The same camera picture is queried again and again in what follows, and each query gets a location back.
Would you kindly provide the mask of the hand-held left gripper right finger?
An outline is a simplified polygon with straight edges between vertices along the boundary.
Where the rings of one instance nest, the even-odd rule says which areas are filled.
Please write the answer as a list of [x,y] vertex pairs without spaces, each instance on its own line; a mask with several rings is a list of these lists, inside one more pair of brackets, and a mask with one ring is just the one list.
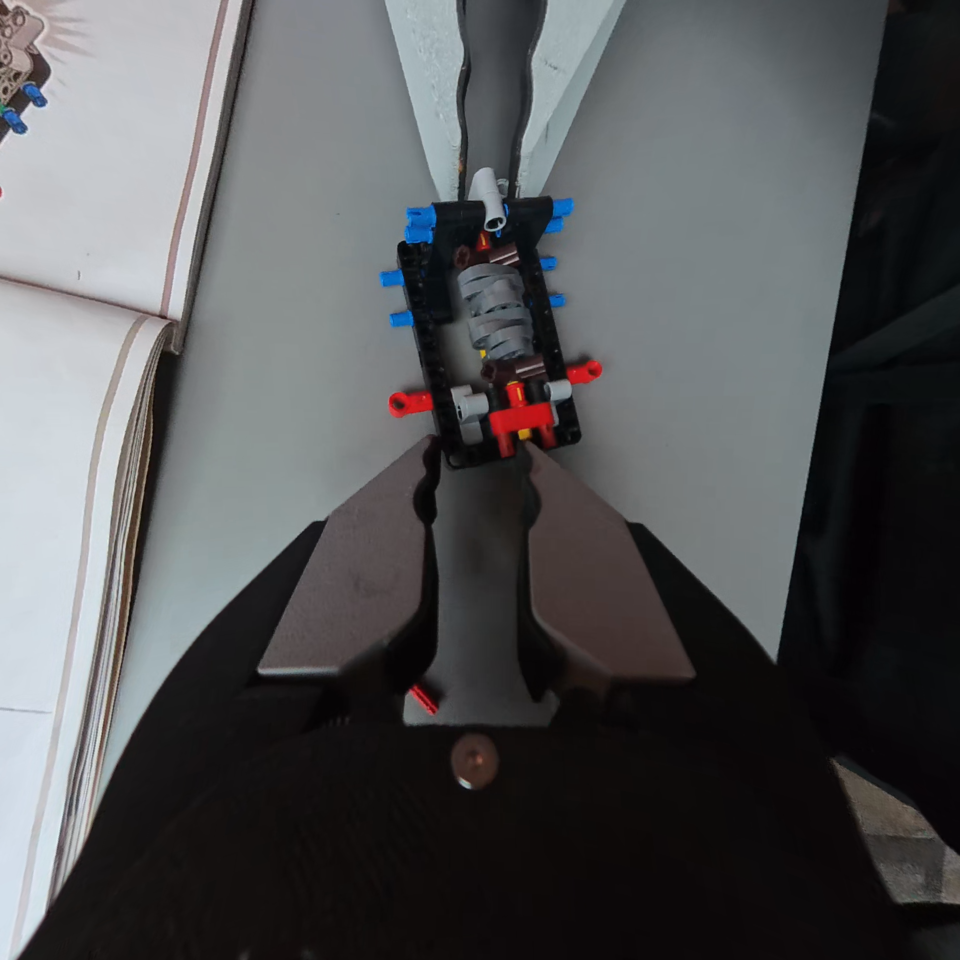
[[682,686],[696,671],[629,523],[545,451],[524,442],[517,656],[535,702],[584,690]]

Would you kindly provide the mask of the black lego frame assembly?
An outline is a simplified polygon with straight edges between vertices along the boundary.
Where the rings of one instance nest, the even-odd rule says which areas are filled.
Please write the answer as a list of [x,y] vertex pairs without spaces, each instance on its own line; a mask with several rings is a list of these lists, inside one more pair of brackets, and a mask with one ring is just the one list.
[[566,299],[546,283],[557,261],[538,250],[573,200],[509,198],[508,187],[483,167],[465,199],[407,207],[395,268],[378,275],[403,293],[389,323],[411,330],[424,384],[394,392],[389,413],[429,414],[452,470],[510,459],[525,441],[577,445],[574,390],[603,374],[599,360],[567,362],[554,315]]

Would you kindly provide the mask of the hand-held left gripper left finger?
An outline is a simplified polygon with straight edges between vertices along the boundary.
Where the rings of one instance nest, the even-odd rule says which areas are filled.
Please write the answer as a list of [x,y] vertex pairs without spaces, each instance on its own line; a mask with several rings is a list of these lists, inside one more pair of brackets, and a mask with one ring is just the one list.
[[421,438],[332,510],[262,655],[269,681],[404,694],[437,650],[441,443]]

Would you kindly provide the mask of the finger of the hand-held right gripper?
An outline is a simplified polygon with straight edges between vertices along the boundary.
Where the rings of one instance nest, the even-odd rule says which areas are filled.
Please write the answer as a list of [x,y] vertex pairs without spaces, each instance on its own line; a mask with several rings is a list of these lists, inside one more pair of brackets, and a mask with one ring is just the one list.
[[511,142],[511,196],[540,196],[625,6],[543,1],[524,56]]
[[466,195],[466,87],[470,51],[463,1],[387,1],[414,119],[441,201]]

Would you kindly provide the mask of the lego instruction booklet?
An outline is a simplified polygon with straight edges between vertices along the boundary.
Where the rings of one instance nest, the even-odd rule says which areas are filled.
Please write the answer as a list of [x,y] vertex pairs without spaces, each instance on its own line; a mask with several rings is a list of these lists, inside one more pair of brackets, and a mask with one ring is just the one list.
[[1,3],[1,948],[90,833],[253,2]]

